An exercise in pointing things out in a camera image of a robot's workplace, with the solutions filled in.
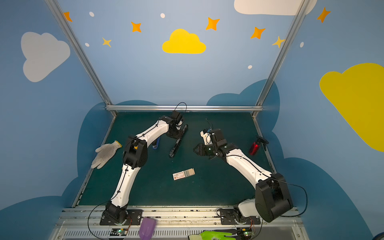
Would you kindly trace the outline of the aluminium frame rear crossbar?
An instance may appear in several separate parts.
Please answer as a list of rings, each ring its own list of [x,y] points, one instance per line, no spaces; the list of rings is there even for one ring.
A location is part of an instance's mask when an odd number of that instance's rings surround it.
[[[262,106],[193,106],[180,104],[178,106],[149,106],[149,105],[107,105],[107,111],[116,112],[261,112]]]

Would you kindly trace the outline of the green circuit board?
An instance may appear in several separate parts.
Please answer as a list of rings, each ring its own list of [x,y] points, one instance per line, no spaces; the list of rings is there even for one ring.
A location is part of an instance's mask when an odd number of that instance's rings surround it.
[[[122,228],[112,229],[110,231],[110,237],[125,237],[125,236],[127,236],[128,232],[129,232],[128,228],[126,228],[126,229],[122,229]]]
[[[254,235],[254,232],[246,228],[237,228],[237,235],[244,239],[250,239]]]

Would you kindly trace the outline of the white knit work glove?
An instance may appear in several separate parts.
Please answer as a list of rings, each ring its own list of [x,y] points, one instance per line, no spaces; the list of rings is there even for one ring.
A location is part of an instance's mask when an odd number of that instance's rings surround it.
[[[122,145],[118,141],[114,141],[111,144],[104,144],[97,148],[95,159],[91,164],[92,169],[101,169],[117,152]]]

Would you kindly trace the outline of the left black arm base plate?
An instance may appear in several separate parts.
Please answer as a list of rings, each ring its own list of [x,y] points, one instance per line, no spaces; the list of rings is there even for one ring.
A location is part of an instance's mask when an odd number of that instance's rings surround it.
[[[138,226],[142,220],[142,210],[118,210],[113,213],[104,210],[100,221],[101,226]]]

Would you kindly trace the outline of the left green circuit board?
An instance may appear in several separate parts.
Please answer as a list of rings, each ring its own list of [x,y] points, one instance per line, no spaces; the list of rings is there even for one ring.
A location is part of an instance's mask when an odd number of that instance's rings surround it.
[[[125,236],[127,236],[128,232],[129,232],[128,228],[126,228],[126,229],[122,229],[122,228],[112,229],[110,231],[110,237],[125,237]]]

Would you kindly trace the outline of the right green circuit board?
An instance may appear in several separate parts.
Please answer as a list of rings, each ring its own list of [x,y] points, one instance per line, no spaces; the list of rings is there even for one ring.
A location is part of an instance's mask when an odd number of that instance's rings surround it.
[[[237,235],[244,239],[250,239],[254,235],[254,232],[246,228],[237,228]]]

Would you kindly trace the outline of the black stapler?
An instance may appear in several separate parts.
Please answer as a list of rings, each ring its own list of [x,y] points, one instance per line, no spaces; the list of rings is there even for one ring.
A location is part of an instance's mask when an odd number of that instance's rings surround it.
[[[174,157],[175,157],[175,155],[176,155],[176,153],[177,153],[177,151],[178,151],[178,149],[179,149],[179,147],[180,147],[180,145],[181,145],[181,142],[182,142],[182,139],[183,139],[183,137],[184,137],[184,134],[185,134],[186,131],[188,130],[188,127],[189,127],[189,126],[188,126],[187,124],[184,126],[184,128],[183,128],[183,130],[182,130],[182,133],[181,133],[181,136],[177,139],[177,141],[176,141],[174,147],[171,149],[171,151],[170,151],[170,153],[169,153],[169,157],[170,157],[170,158],[174,158]]]

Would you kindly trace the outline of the red spray bottle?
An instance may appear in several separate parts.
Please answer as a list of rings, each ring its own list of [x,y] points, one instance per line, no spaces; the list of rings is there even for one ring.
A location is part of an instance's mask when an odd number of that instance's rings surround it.
[[[260,148],[263,148],[264,151],[267,150],[267,145],[269,144],[269,141],[267,141],[265,138],[258,136],[256,140],[252,143],[252,146],[249,150],[249,154],[251,156],[254,156]]]

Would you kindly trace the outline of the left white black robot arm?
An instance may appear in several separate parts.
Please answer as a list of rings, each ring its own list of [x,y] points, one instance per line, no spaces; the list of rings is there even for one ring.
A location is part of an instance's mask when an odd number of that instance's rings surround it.
[[[111,200],[106,203],[100,224],[124,225],[128,219],[127,205],[134,181],[148,160],[148,148],[162,135],[180,139],[183,134],[183,115],[173,111],[170,116],[160,117],[154,125],[135,136],[129,136],[123,151],[122,174]]]

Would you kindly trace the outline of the red white staple box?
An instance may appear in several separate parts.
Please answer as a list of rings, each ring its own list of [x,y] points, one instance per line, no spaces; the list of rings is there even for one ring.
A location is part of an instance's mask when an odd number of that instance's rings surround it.
[[[173,180],[176,181],[176,180],[184,179],[184,178],[193,176],[195,174],[196,173],[195,173],[194,168],[191,168],[191,169],[188,169],[188,170],[185,170],[185,171],[174,173],[173,174]]]

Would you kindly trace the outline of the green work glove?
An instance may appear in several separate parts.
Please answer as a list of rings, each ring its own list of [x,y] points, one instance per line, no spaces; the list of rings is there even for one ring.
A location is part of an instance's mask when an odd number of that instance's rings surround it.
[[[203,231],[200,234],[188,236],[189,240],[236,240],[233,233],[228,231]]]

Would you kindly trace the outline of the aluminium frame right post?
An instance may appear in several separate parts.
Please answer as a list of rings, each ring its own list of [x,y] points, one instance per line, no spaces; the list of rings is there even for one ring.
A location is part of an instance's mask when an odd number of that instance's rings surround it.
[[[299,5],[299,8],[298,8],[298,11],[292,21],[292,24],[287,32],[287,35],[286,35],[286,39],[285,41],[283,42],[283,46],[280,47],[280,50],[279,50],[279,53],[278,53],[278,56],[275,60],[275,63],[272,67],[272,70],[262,88],[262,91],[258,97],[258,100],[257,100],[257,103],[256,103],[256,107],[258,107],[260,110],[257,110],[257,111],[253,111],[252,112],[252,117],[254,120],[256,120],[257,118],[257,115],[259,112],[261,112],[263,110],[263,104],[267,98],[267,95],[279,73],[279,70],[281,68],[281,66],[283,65],[283,62],[289,52],[289,49],[292,45],[292,43],[294,42],[295,40],[295,37],[304,21],[304,18],[306,16],[306,11],[307,9],[309,8],[309,5],[310,5],[311,1],[310,0],[304,0],[300,3]]]

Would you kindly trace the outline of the aluminium frame left post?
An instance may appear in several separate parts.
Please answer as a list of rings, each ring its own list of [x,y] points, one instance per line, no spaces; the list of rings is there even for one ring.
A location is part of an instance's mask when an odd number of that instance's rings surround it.
[[[96,87],[99,95],[101,96],[104,103],[106,104],[106,107],[109,105],[112,105],[113,103],[112,103],[110,97],[108,96],[108,94],[107,94],[101,80],[99,79],[96,71],[94,70],[91,62],[89,61],[88,57],[86,56],[86,53],[83,50],[83,47],[82,47],[81,43],[79,42],[78,38],[76,37],[69,21],[66,19],[59,2],[58,1],[52,1],[52,0],[45,0],[45,2],[47,4],[48,8],[50,9],[51,13],[55,17],[56,21],[58,22],[59,26],[61,27],[62,31],[64,32],[65,36],[67,37],[72,48],[74,49],[76,55],[78,56],[80,62],[83,65],[84,69],[86,70],[91,81],[93,82],[94,86]]]

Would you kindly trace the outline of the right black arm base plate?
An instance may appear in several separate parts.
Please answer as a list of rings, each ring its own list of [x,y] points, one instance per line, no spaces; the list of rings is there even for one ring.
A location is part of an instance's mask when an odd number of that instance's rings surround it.
[[[260,225],[258,216],[245,217],[238,209],[217,209],[217,215],[222,225]]]

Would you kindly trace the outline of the aluminium frame post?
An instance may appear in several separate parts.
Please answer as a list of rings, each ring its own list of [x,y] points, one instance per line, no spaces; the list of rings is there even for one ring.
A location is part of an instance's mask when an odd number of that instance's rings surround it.
[[[252,117],[254,120],[256,120],[257,118],[257,115],[259,112],[261,112],[263,110],[263,104],[267,98],[267,95],[279,73],[279,70],[281,68],[281,66],[283,65],[283,62],[289,52],[289,49],[292,45],[292,43],[294,42],[295,40],[295,37],[304,21],[304,18],[306,16],[306,11],[307,9],[309,8],[309,5],[310,5],[311,1],[310,0],[304,0],[300,3],[299,5],[299,8],[298,8],[298,11],[292,21],[292,24],[287,32],[287,35],[286,35],[286,39],[285,41],[283,42],[283,46],[280,47],[280,50],[279,50],[279,53],[278,53],[278,56],[275,60],[275,63],[272,67],[272,70],[262,88],[262,91],[258,97],[258,100],[257,100],[257,103],[256,103],[256,107],[258,107],[260,110],[257,110],[257,111],[253,111],[252,112]]]
[[[93,82],[94,86],[96,87],[99,95],[101,96],[104,103],[106,104],[106,107],[109,105],[112,105],[113,103],[112,103],[110,97],[108,96],[108,94],[107,94],[101,80],[99,79],[96,71],[94,70],[91,62],[89,61],[88,57],[86,56],[86,53],[83,50],[83,47],[82,47],[81,43],[79,42],[78,38],[76,37],[69,21],[66,19],[59,2],[58,1],[52,1],[52,0],[45,0],[45,2],[47,4],[48,8],[50,9],[51,13],[55,17],[56,21],[58,22],[59,26],[61,27],[62,31],[64,32],[65,36],[67,37],[72,48],[74,49],[76,55],[78,56],[80,62],[83,65],[84,69],[86,70],[91,81]]]

